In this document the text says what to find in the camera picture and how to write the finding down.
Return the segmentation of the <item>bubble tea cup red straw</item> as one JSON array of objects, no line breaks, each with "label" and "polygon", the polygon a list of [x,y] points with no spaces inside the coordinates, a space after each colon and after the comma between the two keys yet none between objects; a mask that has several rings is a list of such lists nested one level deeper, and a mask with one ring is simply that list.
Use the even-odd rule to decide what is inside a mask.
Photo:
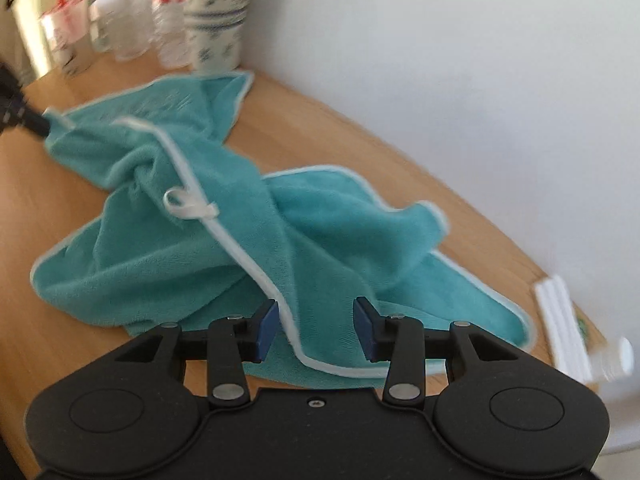
[{"label": "bubble tea cup red straw", "polygon": [[40,15],[54,64],[65,77],[84,72],[92,63],[90,0],[53,0],[53,6]]}]

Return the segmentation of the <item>white cup red lid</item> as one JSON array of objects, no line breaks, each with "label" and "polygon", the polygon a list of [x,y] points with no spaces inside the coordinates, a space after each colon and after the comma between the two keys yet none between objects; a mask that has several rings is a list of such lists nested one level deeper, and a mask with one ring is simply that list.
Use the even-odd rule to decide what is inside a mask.
[{"label": "white cup red lid", "polygon": [[194,70],[216,74],[240,65],[249,6],[250,0],[186,0],[186,36]]}]

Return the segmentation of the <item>white cylindrical container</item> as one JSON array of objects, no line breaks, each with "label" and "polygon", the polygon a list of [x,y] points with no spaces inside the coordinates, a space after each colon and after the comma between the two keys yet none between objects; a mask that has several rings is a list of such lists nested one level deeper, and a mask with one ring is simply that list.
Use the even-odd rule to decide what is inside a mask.
[{"label": "white cylindrical container", "polygon": [[620,337],[589,356],[594,382],[618,382],[634,374],[634,347],[626,337]]}]

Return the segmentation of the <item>green round tin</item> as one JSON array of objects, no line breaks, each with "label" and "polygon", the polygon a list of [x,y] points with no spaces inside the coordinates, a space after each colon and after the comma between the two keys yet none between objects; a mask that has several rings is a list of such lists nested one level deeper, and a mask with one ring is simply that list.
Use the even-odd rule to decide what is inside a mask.
[{"label": "green round tin", "polygon": [[587,341],[589,338],[589,328],[585,319],[578,316],[576,318],[576,322],[577,322],[579,333],[582,335],[582,339],[584,341]]}]

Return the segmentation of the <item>teal microfiber towel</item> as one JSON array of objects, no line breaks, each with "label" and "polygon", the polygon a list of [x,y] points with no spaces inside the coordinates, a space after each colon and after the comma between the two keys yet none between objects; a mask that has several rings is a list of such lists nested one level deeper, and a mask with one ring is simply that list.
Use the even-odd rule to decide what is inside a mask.
[{"label": "teal microfiber towel", "polygon": [[530,317],[444,256],[445,214],[386,203],[332,165],[262,174],[226,147],[252,85],[247,72],[167,76],[67,112],[47,110],[60,165],[107,192],[101,213],[42,255],[37,295],[79,321],[139,335],[163,323],[279,307],[254,376],[307,388],[379,386],[352,303],[444,330],[468,321],[524,350]]}]

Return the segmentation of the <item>small bottle white cap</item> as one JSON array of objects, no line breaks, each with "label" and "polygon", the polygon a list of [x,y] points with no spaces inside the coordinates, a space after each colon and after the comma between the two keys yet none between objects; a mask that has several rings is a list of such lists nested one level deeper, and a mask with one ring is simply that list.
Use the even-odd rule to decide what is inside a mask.
[{"label": "small bottle white cap", "polygon": [[144,23],[130,0],[94,0],[89,18],[93,47],[111,52],[117,62],[129,62],[149,50]]}]

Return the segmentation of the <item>yellow paper bag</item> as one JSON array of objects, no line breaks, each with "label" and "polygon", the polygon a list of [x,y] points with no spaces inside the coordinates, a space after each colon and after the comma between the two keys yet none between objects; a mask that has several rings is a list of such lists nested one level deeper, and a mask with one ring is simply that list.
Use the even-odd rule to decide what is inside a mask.
[{"label": "yellow paper bag", "polygon": [[40,15],[53,6],[53,0],[1,0],[1,3],[4,12],[1,57],[20,83],[31,84],[50,72],[62,74],[54,64],[40,25]]}]

